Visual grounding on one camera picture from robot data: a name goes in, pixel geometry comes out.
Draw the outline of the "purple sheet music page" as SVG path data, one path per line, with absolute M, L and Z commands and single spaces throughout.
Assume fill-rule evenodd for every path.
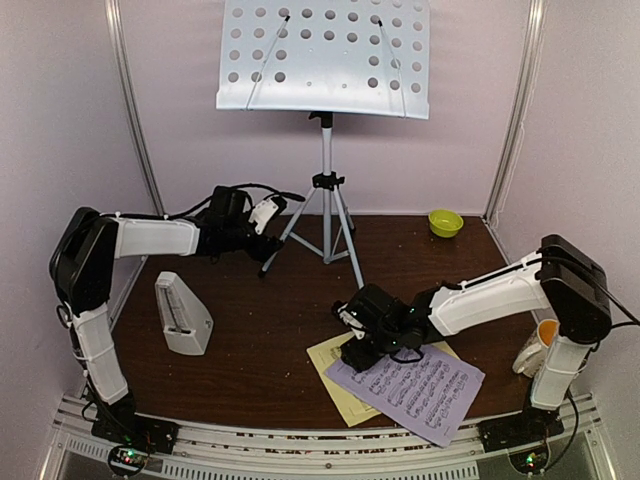
M 325 375 L 415 435 L 446 448 L 474 402 L 484 372 L 433 345 L 402 364 L 388 357 L 356 372 L 338 360 Z

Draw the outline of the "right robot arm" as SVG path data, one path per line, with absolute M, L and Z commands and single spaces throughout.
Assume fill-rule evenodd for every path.
M 334 315 L 354 333 L 342 360 L 358 372 L 385 356 L 454 336 L 517 313 L 552 310 L 559 322 L 550 350 L 530 387 L 530 405 L 513 419 L 519 440 L 535 440 L 551 424 L 589 351 L 612 329 L 606 274 L 560 235 L 502 269 L 418 293 L 409 304 L 375 284 L 362 287 Z

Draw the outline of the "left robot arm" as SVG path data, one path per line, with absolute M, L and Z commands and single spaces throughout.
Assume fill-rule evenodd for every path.
M 265 234 L 288 201 L 302 196 L 267 187 L 253 203 L 250 184 L 217 186 L 194 207 L 174 215 L 100 213 L 80 207 L 72 216 L 49 262 L 61 324 L 83 368 L 97 420 L 123 444 L 144 433 L 135 402 L 120 368 L 113 342 L 108 301 L 116 260 L 134 256 L 217 258 L 242 250 L 267 261 L 284 245 Z

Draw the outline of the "white folding music stand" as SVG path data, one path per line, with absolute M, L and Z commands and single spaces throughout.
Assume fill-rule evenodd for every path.
M 322 132 L 322 169 L 307 196 L 322 196 L 323 244 L 295 233 L 299 206 L 282 232 L 330 264 L 347 258 L 364 285 L 351 219 L 332 168 L 337 113 L 429 117 L 427 1 L 227 1 L 220 110 L 302 111 Z

